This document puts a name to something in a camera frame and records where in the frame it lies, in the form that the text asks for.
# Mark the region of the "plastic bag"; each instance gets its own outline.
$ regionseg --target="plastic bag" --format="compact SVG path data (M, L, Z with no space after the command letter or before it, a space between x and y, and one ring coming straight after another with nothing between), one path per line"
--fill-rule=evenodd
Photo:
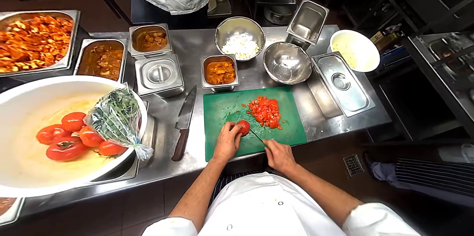
M134 148L138 159L145 160L151 157L153 149L140 143L139 120L139 105L128 87L103 96L84 118L105 140Z

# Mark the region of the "chef's left hand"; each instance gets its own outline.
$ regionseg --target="chef's left hand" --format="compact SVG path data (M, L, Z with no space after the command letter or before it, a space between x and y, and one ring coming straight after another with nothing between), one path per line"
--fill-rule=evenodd
M241 133L237 135L237 132L241 128L242 126L236 125L235 122L227 122L222 126L219 137L217 138L217 144L212 159L227 162L229 159L234 157L242 136Z

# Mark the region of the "forearm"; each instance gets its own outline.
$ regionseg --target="forearm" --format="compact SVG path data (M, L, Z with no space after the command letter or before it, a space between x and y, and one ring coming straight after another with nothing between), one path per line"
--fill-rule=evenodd
M298 164L285 174L308 192L339 226L342 226L354 208L363 204L347 192L311 174Z
M178 216L189 219L199 232L206 218L210 196L225 165L225 161L211 159L169 217Z

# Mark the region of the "marinated chicken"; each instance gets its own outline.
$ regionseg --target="marinated chicken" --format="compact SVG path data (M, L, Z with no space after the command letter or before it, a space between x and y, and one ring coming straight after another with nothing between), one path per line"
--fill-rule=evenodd
M78 75L95 75L119 80L123 50L113 45L98 45L82 56Z
M137 38L137 50L141 52L159 51L168 43L164 32L144 32Z
M0 31L0 73L40 69L67 54L73 21L39 15Z
M5 214L16 200L16 198L0 197L0 215Z
M212 62L206 68L206 78L209 84L229 84L235 80L236 73L229 62Z

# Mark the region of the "chef's hand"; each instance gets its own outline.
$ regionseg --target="chef's hand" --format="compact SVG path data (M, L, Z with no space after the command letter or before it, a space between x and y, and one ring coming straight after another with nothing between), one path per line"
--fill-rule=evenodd
M217 144L212 159L227 162L229 159L234 157L234 154L238 150L240 138L242 137L241 133L237 135L237 132L241 128L242 126L236 125L235 122L227 122L222 126L219 137L217 138Z
M264 139L263 141L268 146L265 147L265 152L270 167L287 175L298 166L289 145L278 143L275 140Z

